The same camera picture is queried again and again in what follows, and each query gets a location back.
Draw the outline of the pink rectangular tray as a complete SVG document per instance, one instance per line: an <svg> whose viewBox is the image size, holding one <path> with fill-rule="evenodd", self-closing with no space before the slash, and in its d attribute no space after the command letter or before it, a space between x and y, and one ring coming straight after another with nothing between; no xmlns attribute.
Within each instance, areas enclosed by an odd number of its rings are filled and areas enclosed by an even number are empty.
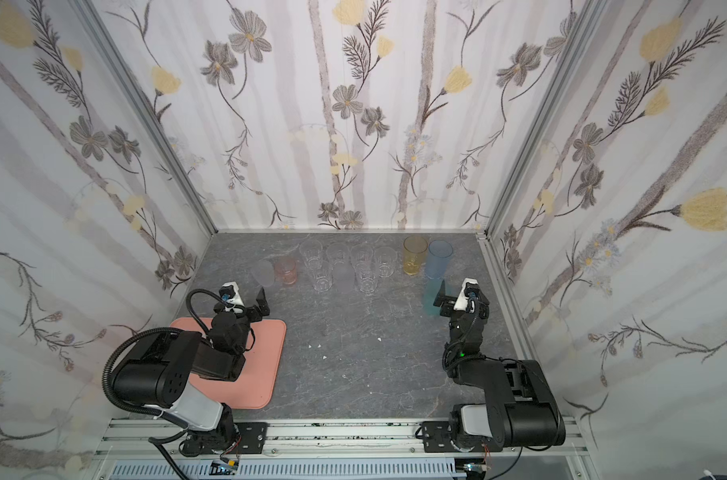
<svg viewBox="0 0 727 480"><path fill-rule="evenodd" d="M253 324L256 346L245 353L245 366L235 382L206 380L193 373L189 382L211 400L233 410L259 410L269 404L281 360L286 324L267 319Z"/></svg>

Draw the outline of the clear faceted glass four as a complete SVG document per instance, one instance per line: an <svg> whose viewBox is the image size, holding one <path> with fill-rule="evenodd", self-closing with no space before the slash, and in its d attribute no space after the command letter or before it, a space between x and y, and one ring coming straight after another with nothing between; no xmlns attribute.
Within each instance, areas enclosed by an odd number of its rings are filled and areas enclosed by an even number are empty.
<svg viewBox="0 0 727 480"><path fill-rule="evenodd" d="M397 252L389 246L381 246L375 249L373 261L375 262L375 271L379 278L389 278L395 273L397 267Z"/></svg>

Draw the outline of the clear faceted glass five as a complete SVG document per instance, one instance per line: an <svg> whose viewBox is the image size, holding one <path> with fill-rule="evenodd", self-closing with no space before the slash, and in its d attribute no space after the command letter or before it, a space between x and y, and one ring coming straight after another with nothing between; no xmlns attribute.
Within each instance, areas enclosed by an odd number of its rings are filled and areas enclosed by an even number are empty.
<svg viewBox="0 0 727 480"><path fill-rule="evenodd" d="M321 262L308 270L308 275L315 292L323 293L333 286L332 267L328 262Z"/></svg>

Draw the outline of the clear faceted glass six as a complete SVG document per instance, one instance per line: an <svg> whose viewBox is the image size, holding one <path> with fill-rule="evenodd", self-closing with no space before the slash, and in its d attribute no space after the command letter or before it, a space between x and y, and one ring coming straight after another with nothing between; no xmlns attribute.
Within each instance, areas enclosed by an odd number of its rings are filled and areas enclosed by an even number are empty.
<svg viewBox="0 0 727 480"><path fill-rule="evenodd" d="M361 265L356 270L358 289L365 295L373 295L379 285L379 274L369 265Z"/></svg>

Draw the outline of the clear faceted glass one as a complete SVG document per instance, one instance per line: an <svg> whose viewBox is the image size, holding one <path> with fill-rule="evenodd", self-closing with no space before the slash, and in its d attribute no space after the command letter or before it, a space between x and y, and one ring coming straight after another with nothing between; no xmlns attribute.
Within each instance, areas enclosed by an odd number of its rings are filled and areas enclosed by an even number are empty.
<svg viewBox="0 0 727 480"><path fill-rule="evenodd" d="M299 245L299 253L305 266L310 270L319 270L323 262L323 246L317 240L309 238Z"/></svg>

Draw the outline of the clear faceted glass two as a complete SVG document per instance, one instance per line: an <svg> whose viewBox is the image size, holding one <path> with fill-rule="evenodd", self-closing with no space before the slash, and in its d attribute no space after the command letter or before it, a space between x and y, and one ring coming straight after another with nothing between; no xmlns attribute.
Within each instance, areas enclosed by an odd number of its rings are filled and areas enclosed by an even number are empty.
<svg viewBox="0 0 727 480"><path fill-rule="evenodd" d="M349 262L350 250L343 242L333 242L326 248L326 257L332 267Z"/></svg>

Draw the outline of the clear faceted glass three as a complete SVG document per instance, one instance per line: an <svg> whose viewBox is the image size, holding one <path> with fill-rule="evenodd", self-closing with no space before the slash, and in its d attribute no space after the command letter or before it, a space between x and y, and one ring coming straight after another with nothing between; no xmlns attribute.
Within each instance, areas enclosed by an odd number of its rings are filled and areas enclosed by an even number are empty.
<svg viewBox="0 0 727 480"><path fill-rule="evenodd" d="M369 244L358 244L350 250L350 261L356 272L373 268L373 248Z"/></svg>

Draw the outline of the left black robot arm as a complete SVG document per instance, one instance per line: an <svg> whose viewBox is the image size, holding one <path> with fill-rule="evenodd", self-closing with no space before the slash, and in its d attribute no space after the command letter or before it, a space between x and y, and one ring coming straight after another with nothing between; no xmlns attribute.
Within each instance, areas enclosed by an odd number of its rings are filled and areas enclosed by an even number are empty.
<svg viewBox="0 0 727 480"><path fill-rule="evenodd" d="M123 411L179 427L173 436L149 441L163 456L173 441L180 443L185 457L258 451L260 435L238 426L230 407L208 398L189 378L196 374L204 380L235 382L241 376L245 354L256 345L253 325L270 312L265 292L260 290L247 306L237 284L228 282L215 292L190 290L185 307L195 330L151 328L114 350L101 376L105 397Z"/></svg>

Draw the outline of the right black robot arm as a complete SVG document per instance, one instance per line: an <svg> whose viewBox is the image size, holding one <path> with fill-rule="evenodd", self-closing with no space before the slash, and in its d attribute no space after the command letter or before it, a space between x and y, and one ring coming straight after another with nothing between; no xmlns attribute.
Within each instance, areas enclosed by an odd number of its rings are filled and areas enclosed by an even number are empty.
<svg viewBox="0 0 727 480"><path fill-rule="evenodd" d="M443 371L455 384L481 390L483 403L457 404L447 421L421 423L415 438L425 452L545 451L563 445L565 420L539 362L481 352L491 302L479 282L463 280L457 295L447 294L441 284L433 306L449 318Z"/></svg>

